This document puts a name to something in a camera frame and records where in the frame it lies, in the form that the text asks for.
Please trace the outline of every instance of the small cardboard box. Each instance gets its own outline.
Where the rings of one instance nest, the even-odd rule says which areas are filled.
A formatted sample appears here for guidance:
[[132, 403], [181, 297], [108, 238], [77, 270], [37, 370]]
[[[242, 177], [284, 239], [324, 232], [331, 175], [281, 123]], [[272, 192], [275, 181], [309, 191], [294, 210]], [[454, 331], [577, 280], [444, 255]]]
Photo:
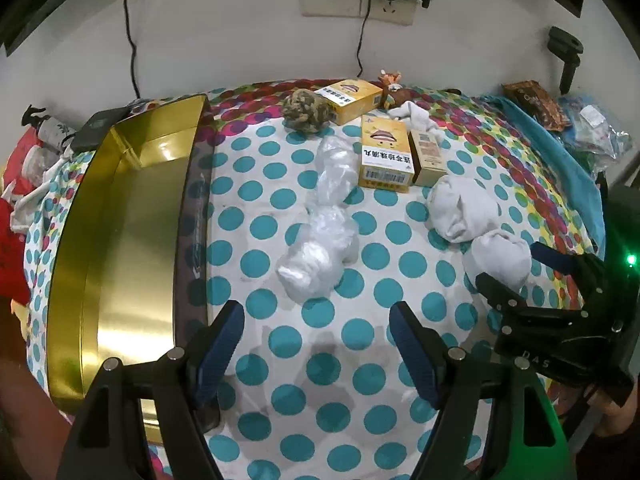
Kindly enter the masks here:
[[406, 193], [412, 176], [414, 165], [404, 123], [363, 116], [359, 185]]
[[447, 174], [438, 142], [427, 132], [411, 130], [409, 143], [414, 158], [414, 186], [433, 187], [441, 176]]
[[334, 123], [340, 126], [378, 108], [382, 97], [381, 88], [362, 79], [345, 79], [316, 90], [316, 93], [334, 109]]

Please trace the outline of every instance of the camouflage ball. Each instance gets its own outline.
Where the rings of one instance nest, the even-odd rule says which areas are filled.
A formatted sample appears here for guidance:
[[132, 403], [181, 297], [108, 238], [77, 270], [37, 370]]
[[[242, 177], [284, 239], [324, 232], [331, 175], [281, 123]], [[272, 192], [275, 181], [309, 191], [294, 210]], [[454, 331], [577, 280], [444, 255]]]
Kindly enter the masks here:
[[331, 120], [331, 107], [318, 94], [299, 88], [284, 99], [285, 126], [304, 134], [316, 134]]

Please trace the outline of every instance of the gold tray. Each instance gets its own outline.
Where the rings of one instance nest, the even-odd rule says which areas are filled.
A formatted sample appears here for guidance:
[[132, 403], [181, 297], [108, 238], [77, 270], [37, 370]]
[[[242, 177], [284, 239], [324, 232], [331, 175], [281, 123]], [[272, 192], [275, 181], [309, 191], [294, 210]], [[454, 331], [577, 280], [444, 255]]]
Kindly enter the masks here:
[[[47, 320], [52, 400], [75, 413], [102, 362], [155, 361], [207, 323], [209, 102], [194, 96], [116, 124], [69, 210]], [[152, 400], [146, 434], [159, 443]]]

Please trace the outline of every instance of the silver screw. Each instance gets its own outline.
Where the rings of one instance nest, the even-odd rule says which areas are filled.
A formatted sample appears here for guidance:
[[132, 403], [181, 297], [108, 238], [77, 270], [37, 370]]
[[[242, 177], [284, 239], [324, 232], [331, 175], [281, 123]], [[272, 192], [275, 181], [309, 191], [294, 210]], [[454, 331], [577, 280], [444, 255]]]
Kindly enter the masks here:
[[171, 359], [171, 361], [177, 361], [181, 359], [184, 355], [184, 348], [180, 348], [179, 346], [174, 346], [166, 353], [166, 356]]
[[118, 364], [118, 360], [115, 357], [109, 357], [102, 365], [102, 368], [104, 368], [108, 372], [111, 372], [118, 367]]
[[529, 360], [524, 357], [516, 357], [513, 360], [513, 364], [515, 364], [516, 368], [519, 368], [520, 370], [526, 370], [527, 368], [529, 368]]
[[449, 348], [449, 351], [447, 352], [447, 354], [454, 361], [462, 361], [462, 359], [466, 357], [466, 352], [459, 346], [454, 346], [453, 348]]

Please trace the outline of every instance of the brown snack package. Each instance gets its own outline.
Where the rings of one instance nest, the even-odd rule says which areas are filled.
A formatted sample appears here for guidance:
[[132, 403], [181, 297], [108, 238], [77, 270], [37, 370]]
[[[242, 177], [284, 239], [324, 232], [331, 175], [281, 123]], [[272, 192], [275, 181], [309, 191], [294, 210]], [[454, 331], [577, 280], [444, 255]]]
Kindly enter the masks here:
[[545, 130], [561, 132], [571, 125], [571, 121], [558, 103], [537, 81], [502, 85], [502, 90], [511, 101], [535, 118]]

